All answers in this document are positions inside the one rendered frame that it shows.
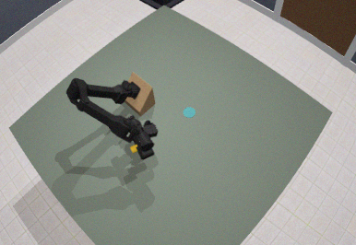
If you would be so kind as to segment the yellow tall cylinder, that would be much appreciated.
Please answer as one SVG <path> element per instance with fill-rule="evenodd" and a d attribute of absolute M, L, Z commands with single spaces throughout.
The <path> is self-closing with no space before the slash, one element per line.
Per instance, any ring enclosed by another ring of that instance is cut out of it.
<path fill-rule="evenodd" d="M 130 148 L 131 148 L 133 154 L 137 152 L 136 147 L 137 147 L 137 145 L 135 145 L 135 146 L 130 146 Z"/>

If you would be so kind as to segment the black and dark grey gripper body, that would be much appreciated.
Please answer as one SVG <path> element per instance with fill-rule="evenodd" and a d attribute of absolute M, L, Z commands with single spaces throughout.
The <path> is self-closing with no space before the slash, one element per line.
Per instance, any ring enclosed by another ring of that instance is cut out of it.
<path fill-rule="evenodd" d="M 154 155 L 154 151 L 151 148 L 148 152 L 142 152 L 140 149 L 137 151 L 141 159 L 149 158 Z"/>

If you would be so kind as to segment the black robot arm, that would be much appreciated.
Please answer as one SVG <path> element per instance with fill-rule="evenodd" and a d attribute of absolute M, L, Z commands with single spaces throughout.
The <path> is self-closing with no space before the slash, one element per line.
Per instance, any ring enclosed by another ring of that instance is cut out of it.
<path fill-rule="evenodd" d="M 134 82 L 128 83 L 126 80 L 124 80 L 121 85 L 115 87 L 103 87 L 86 85 L 84 80 L 74 78 L 71 81 L 66 94 L 71 103 L 76 105 L 79 111 L 84 111 L 86 114 L 101 123 L 104 123 L 110 128 L 112 133 L 128 143 L 135 141 L 138 148 L 141 149 L 141 151 L 146 152 L 154 147 L 154 143 L 150 138 L 157 136 L 158 134 L 158 129 L 155 124 L 151 123 L 150 120 L 146 120 L 143 125 L 143 131 L 141 122 L 137 120 L 134 115 L 128 118 L 121 115 L 113 115 L 92 101 L 89 101 L 88 98 L 96 97 L 112 99 L 116 104 L 122 104 L 127 97 L 134 97 L 133 99 L 136 99 L 140 89 L 141 88 Z M 80 99 L 80 101 L 77 101 L 78 99 Z M 127 137 L 129 132 L 130 135 Z"/>

